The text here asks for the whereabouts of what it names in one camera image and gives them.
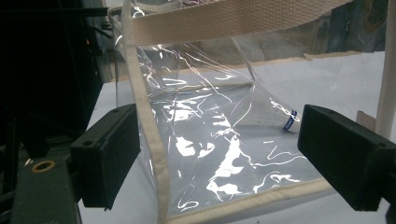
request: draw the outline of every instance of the wrinkled plastic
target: wrinkled plastic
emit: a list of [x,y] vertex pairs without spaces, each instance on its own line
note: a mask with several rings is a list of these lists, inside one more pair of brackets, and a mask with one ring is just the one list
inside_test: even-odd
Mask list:
[[361,4],[285,31],[138,49],[168,155],[169,217],[320,178],[297,148],[304,105],[375,116],[383,53],[371,52],[384,25],[365,29]]

